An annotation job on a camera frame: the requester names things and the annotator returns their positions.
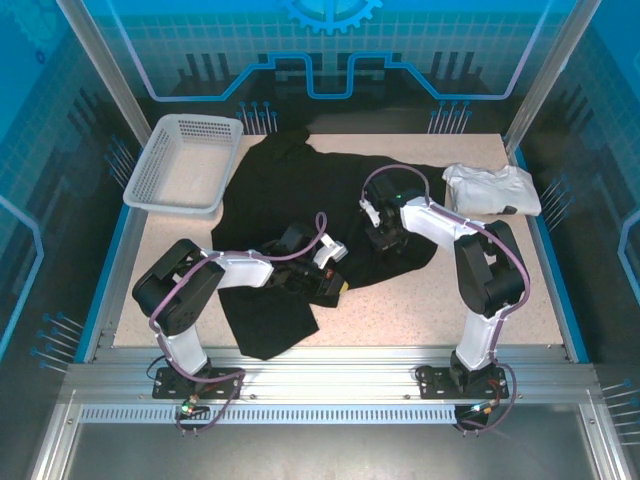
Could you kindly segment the black t-shirt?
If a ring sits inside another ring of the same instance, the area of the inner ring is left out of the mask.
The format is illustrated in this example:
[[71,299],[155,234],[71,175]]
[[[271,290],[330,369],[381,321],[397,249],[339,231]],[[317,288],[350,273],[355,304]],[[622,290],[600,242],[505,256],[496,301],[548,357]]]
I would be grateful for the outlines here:
[[[358,201],[368,175],[393,165],[386,174],[396,188],[421,190],[428,183],[431,198],[442,203],[443,168],[417,164],[406,171],[386,156],[322,153],[308,144],[309,137],[306,129],[279,132],[248,150],[224,193],[223,216],[211,232],[214,249],[259,251],[293,223],[313,229],[317,213],[323,212],[328,234],[348,249],[336,271],[350,287],[367,287],[426,266],[437,247],[419,235],[410,235],[400,253],[376,252]],[[315,304],[281,287],[222,289],[219,297],[245,356],[269,360],[318,330],[311,310]]]

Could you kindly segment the white t-shirt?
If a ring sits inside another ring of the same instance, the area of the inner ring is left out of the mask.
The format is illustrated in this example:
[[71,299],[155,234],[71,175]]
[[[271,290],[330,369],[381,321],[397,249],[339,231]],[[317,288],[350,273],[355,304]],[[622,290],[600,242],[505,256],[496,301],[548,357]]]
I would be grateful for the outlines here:
[[488,170],[454,164],[442,178],[452,209],[460,214],[538,216],[542,211],[531,174],[517,166]]

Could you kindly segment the white perforated plastic basket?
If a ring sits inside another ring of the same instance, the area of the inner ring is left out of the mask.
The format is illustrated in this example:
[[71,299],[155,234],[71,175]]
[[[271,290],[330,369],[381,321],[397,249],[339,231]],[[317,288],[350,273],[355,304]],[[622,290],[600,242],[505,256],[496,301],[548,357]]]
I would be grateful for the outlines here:
[[157,214],[213,216],[243,134],[244,125],[235,118],[161,117],[126,186],[124,203]]

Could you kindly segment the aluminium mounting rail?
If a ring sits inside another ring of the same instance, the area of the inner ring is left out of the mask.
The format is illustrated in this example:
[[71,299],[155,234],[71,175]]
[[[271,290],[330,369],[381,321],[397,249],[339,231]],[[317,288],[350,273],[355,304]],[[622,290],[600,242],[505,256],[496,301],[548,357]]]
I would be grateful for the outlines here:
[[[268,361],[236,348],[209,348],[215,366],[246,372],[245,404],[411,404],[419,400],[414,371],[446,367],[452,352],[439,347],[294,347]],[[59,400],[77,404],[140,404],[151,400],[145,371],[158,352],[106,348],[94,362],[71,365]],[[498,359],[516,374],[510,390],[518,405],[600,403],[591,364],[572,363],[559,345],[501,346]]]

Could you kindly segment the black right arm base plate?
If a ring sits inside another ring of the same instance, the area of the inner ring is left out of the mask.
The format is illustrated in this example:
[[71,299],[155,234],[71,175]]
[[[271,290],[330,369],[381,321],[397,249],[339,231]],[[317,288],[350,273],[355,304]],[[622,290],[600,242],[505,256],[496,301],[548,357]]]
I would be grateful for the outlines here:
[[459,368],[424,365],[415,370],[415,378],[423,400],[510,397],[505,371],[495,365],[470,373]]

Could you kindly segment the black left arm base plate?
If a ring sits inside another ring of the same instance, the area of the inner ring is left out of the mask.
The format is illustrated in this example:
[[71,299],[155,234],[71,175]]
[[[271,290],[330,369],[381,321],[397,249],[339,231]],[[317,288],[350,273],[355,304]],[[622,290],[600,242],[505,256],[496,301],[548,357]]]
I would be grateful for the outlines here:
[[160,400],[187,400],[192,395],[197,395],[204,400],[223,400],[227,398],[238,399],[241,387],[239,386],[239,369],[214,368],[210,373],[212,378],[230,375],[231,378],[215,383],[194,382],[177,373],[172,367],[162,367],[157,370],[152,398]]

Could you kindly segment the aluminium frame post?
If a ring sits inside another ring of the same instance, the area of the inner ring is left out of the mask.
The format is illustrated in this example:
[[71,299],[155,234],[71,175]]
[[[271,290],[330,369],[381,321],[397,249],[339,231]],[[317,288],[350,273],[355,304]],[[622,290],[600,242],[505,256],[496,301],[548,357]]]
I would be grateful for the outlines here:
[[136,140],[145,146],[150,125],[83,0],[55,0]]
[[509,158],[515,157],[517,148],[566,68],[601,2],[602,0],[576,0],[504,137],[505,152]]

